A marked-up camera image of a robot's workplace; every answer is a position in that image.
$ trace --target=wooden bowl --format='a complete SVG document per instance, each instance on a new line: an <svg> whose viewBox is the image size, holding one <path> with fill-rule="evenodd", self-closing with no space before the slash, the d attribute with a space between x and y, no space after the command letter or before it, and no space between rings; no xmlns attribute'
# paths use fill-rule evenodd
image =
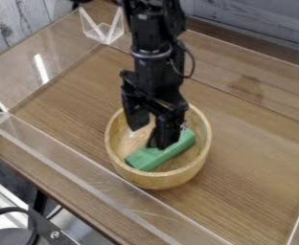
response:
<svg viewBox="0 0 299 245"><path fill-rule="evenodd" d="M153 172L130 167L125 159L146 145L155 126L154 118L145 128L133 132L127 125L125 111L121 109L107 125L105 143L114 167L119 174L141 188L171 189L178 187L196 177L205 165L212 146L212 126L205 115L193 105L186 119L189 127L196 132L196 145Z"/></svg>

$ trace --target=bowl rim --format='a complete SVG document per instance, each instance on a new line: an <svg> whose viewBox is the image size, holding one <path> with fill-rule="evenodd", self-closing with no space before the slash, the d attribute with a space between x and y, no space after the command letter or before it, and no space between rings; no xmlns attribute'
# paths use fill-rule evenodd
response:
<svg viewBox="0 0 299 245"><path fill-rule="evenodd" d="M125 109L121 108L118 110L118 112L114 114L113 118L110 119L109 125L106 127L106 131L105 131L106 150L107 150L107 153L110 155L109 157L113 158L115 164L119 165L126 171L133 172L137 175L141 175L143 177L157 177L157 178L174 176L174 175L178 175L178 174L183 173L185 171L193 169L197 166L197 164L198 164L198 160L200 159L205 159L205 157L209 154L210 147L212 147L212 142L213 142L213 129L212 129L212 124L210 124L205 114L200 111L200 109L193 104L190 104L190 109L196 111L196 113L200 115L201 119L204 120L205 128L206 128L206 135L208 135L205 148L204 148L201 154L196 157L196 159L193 160L192 163L189 163L186 166L183 166L183 167L181 167L181 168L178 168L175 170L167 171L167 172L146 172L146 171L138 170L134 167L129 166L121 160L121 158L118 157L117 153L113 150L111 143L110 143L110 137L109 137L113 124L114 124L117 118L121 116L121 114L125 113Z"/></svg>

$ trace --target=screw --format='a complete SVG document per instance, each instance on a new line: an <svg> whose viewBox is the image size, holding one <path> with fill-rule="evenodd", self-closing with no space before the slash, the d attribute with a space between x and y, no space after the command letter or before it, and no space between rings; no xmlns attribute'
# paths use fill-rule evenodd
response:
<svg viewBox="0 0 299 245"><path fill-rule="evenodd" d="M52 239L58 239L59 236L60 236L60 233L59 232L52 232L52 234L51 234L51 238Z"/></svg>

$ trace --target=green sponge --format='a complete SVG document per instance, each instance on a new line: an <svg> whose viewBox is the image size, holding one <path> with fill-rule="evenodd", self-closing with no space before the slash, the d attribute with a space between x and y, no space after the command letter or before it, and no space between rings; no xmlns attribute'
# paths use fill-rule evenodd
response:
<svg viewBox="0 0 299 245"><path fill-rule="evenodd" d="M151 171L161 166L167 160L182 153L196 144L196 133L190 128L182 131L179 142L167 149L147 148L139 149L126 158L126 163L142 171Z"/></svg>

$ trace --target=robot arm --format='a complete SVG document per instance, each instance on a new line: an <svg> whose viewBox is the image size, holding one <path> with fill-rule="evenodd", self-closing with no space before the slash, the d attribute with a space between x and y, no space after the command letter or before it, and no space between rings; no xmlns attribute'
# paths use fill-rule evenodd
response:
<svg viewBox="0 0 299 245"><path fill-rule="evenodd" d="M189 51L178 39L186 31L179 0L125 0L134 44L135 71L123 71L123 105L134 131L157 116L147 146L166 149L179 141L189 104L179 88Z"/></svg>

